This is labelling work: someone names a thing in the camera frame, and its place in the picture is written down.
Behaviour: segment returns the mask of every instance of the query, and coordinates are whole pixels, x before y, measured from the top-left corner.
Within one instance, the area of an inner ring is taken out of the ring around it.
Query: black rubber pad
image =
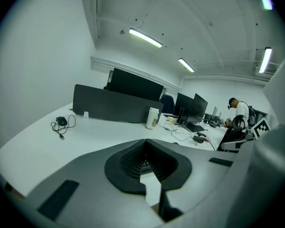
[[[51,220],[55,220],[68,200],[71,198],[79,183],[66,180],[60,187],[41,205],[38,211]]]
[[[211,158],[209,161],[216,163],[216,164],[219,164],[219,165],[225,165],[225,166],[229,166],[229,167],[233,163],[233,161],[226,161],[226,160],[222,160],[222,159],[218,159],[218,158]]]

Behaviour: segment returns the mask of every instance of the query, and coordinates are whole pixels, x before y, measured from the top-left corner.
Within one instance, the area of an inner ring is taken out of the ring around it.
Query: white t-shirt
[[[244,102],[239,102],[238,106],[236,108],[236,116],[237,115],[243,115],[243,119],[245,122],[245,126],[248,127],[248,118],[249,118],[249,108]]]

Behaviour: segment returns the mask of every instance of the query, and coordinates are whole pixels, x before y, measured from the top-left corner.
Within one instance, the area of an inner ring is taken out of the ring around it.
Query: computer monitor
[[[178,122],[177,122],[179,125],[182,125],[187,121],[189,112],[190,111],[188,109],[182,108],[179,114]]]
[[[183,95],[181,93],[178,93],[173,115],[178,116],[180,114],[181,108],[185,108],[188,110],[191,109],[192,103],[193,103],[192,98],[190,98],[186,95]]]
[[[202,121],[205,114],[208,102],[198,94],[195,94],[192,106],[190,108],[187,123],[199,123]]]
[[[133,95],[152,101],[159,101],[163,86],[149,79],[115,68],[113,71],[110,91]]]
[[[210,121],[211,117],[212,115],[206,113],[204,119]]]
[[[210,121],[214,121],[214,117],[216,116],[217,111],[218,111],[217,107],[214,107],[214,111],[213,111],[213,114],[212,114]]]

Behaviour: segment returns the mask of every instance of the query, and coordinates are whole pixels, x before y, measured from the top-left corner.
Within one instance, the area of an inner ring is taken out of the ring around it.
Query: black cap
[[[231,107],[231,102],[232,102],[233,100],[236,100],[236,98],[230,98],[230,100],[229,100],[229,106],[230,106],[230,107]]]

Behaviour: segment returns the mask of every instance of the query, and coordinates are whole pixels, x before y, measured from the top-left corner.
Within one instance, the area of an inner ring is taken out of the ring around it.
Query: backpack
[[[247,105],[247,106],[248,106],[248,110],[249,110],[248,125],[250,127],[252,127],[252,126],[254,126],[256,124],[256,122],[255,122],[256,113],[255,113],[255,110],[253,109],[252,106],[249,106],[249,105]]]

